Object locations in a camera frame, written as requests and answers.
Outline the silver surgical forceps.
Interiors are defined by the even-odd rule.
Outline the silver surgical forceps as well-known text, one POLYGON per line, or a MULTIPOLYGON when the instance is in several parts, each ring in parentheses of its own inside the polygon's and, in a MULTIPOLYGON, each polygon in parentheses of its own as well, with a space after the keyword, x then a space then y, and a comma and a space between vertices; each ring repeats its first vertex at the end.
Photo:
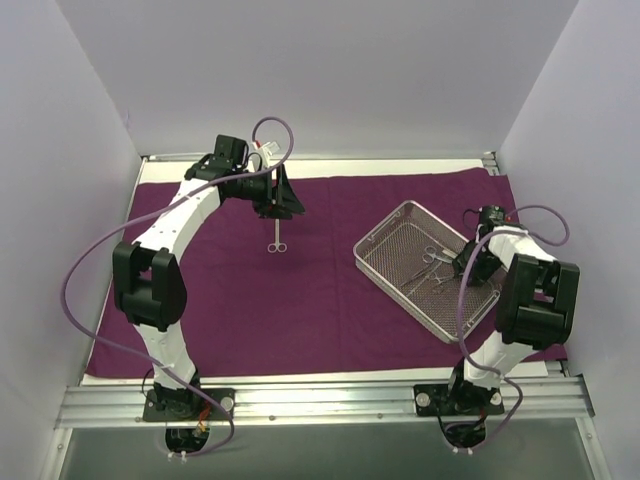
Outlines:
POLYGON ((444 290, 445 285, 453 279, 452 275, 439 277, 437 275, 434 276, 435 284, 432 288, 434 293, 440 293, 444 290))

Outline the silver surgical scissors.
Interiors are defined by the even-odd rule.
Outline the silver surgical scissors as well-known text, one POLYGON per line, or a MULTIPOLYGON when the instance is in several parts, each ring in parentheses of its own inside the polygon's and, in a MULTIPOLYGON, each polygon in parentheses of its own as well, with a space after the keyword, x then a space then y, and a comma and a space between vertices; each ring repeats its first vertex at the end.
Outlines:
POLYGON ((452 252, 446 249, 438 249, 433 245, 425 247, 422 255, 422 260, 426 264, 432 264, 434 262, 451 264, 454 258, 455 255, 452 252))

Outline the metal mesh instrument tray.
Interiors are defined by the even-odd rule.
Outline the metal mesh instrument tray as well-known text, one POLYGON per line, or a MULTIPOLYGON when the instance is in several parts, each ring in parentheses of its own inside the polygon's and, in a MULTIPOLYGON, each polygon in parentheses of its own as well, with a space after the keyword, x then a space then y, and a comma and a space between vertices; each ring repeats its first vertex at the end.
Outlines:
POLYGON ((415 201, 401 203, 353 247, 357 268, 401 306, 420 325, 446 344, 458 341, 457 306, 461 278, 451 264, 428 277, 399 287, 418 270, 429 265, 422 260, 424 248, 433 245, 455 257, 467 239, 415 201), (452 275, 440 293, 434 293, 434 276, 452 275))

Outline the purple cloth wrap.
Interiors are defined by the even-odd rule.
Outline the purple cloth wrap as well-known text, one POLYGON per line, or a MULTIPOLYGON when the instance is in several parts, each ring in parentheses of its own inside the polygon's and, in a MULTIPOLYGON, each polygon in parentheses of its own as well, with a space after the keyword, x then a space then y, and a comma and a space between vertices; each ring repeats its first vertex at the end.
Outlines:
POLYGON ((438 340, 355 264, 353 246, 406 200, 456 230, 468 208, 515 207, 509 180, 458 173, 296 179, 305 214, 274 226, 230 199, 185 251, 182 330, 205 377, 450 367, 459 349, 438 340))

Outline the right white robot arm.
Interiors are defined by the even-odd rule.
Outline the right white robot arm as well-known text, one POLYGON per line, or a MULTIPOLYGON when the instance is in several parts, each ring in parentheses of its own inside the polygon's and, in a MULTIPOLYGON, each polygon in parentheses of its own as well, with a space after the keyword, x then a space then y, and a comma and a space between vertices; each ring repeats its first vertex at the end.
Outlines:
POLYGON ((484 285, 498 270, 506 271, 496 304, 494 331, 463 359, 444 388, 444 400, 455 412, 469 411, 504 376, 533 354, 569 339, 576 309, 580 268, 548 254, 535 236, 520 226, 481 227, 453 261, 461 277, 456 327, 462 327, 465 289, 484 285))

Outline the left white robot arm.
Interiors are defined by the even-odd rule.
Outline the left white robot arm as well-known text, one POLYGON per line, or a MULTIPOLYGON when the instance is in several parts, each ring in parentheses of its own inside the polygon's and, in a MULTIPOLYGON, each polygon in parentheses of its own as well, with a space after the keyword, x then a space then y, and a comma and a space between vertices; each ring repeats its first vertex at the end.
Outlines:
POLYGON ((154 359, 158 400, 179 419, 194 417, 202 405, 197 368, 180 324, 187 305, 180 261, 191 240, 227 199, 248 201, 258 217, 277 222, 305 213, 284 166, 211 183, 230 175, 229 170, 187 174, 157 220, 135 241, 120 242, 112 255, 115 306, 154 359))

